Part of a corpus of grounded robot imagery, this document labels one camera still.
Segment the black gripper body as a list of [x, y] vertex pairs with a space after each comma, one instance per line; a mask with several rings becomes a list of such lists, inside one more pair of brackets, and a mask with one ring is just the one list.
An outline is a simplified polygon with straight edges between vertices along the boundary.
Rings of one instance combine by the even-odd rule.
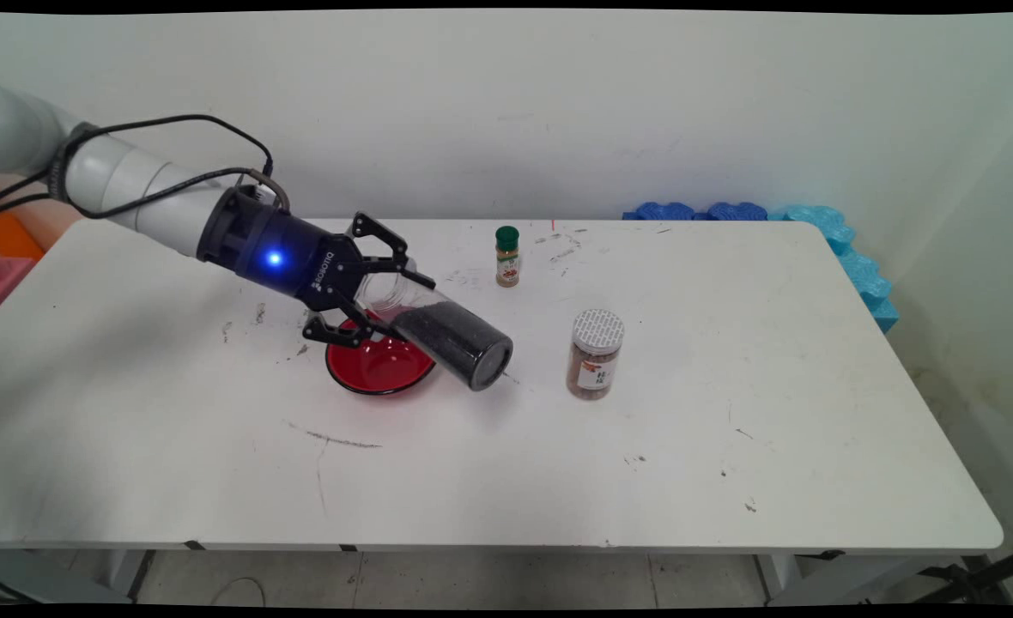
[[363, 274], [354, 242], [367, 217], [358, 212], [346, 233], [333, 233], [256, 199], [251, 187], [229, 188], [202, 228], [196, 257], [301, 301], [314, 312], [358, 312]]

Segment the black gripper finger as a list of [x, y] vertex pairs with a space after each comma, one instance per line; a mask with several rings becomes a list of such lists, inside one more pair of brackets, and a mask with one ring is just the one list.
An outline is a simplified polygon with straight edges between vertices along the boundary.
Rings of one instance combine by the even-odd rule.
[[[331, 309], [341, 310], [348, 320], [354, 322], [354, 327], [335, 327], [327, 324], [323, 312]], [[376, 314], [365, 312], [360, 306], [345, 296], [331, 296], [327, 299], [327, 306], [321, 312], [315, 312], [313, 317], [306, 320], [303, 325], [302, 335], [307, 340], [323, 342], [337, 347], [361, 347], [362, 344], [372, 341], [377, 335], [390, 337], [399, 341], [404, 340], [404, 336], [385, 324]]]
[[[367, 275], [392, 274], [408, 279], [408, 281], [428, 290], [436, 289], [434, 279], [412, 266], [413, 262], [408, 255], [407, 241], [391, 228], [386, 227], [384, 223], [366, 215], [365, 212], [358, 212], [352, 219], [344, 235], [350, 239], [352, 246], [357, 253], [356, 261], [344, 262], [344, 276], [365, 277]], [[364, 257], [361, 255], [357, 249], [356, 240], [365, 238], [365, 236], [372, 236], [372, 238], [385, 243], [389, 247], [391, 255], [389, 257]]]

